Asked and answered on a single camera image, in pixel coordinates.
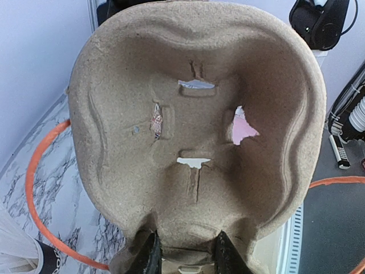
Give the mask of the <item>brown cardboard cup carrier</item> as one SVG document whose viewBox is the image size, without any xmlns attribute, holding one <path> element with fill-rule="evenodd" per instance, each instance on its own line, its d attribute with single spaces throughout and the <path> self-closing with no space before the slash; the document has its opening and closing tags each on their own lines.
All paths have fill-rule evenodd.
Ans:
<svg viewBox="0 0 365 274">
<path fill-rule="evenodd" d="M 254 249 L 302 204 L 326 114 L 320 67 L 290 26 L 236 3 L 132 6 L 84 45 L 68 103 L 82 183 L 125 237 L 112 273 L 128 271 L 153 231 L 163 273 L 213 273 L 221 231 L 252 272 L 270 272 L 277 250 Z M 239 146 L 238 106 L 259 132 Z"/>
</svg>

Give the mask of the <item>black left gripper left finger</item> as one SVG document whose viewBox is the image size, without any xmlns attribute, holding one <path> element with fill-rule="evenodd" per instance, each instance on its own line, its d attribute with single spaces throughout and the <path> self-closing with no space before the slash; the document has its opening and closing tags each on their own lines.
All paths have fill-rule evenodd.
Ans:
<svg viewBox="0 0 365 274">
<path fill-rule="evenodd" d="M 133 262 L 134 273 L 162 273 L 162 251 L 157 231 L 152 232 Z"/>
</svg>

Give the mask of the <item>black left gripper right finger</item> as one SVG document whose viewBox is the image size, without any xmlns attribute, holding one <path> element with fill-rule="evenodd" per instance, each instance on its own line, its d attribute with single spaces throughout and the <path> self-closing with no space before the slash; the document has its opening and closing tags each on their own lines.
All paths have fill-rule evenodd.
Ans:
<svg viewBox="0 0 365 274">
<path fill-rule="evenodd" d="M 216 237 L 214 272 L 218 274 L 251 274 L 251 269 L 224 231 L 221 231 Z"/>
</svg>

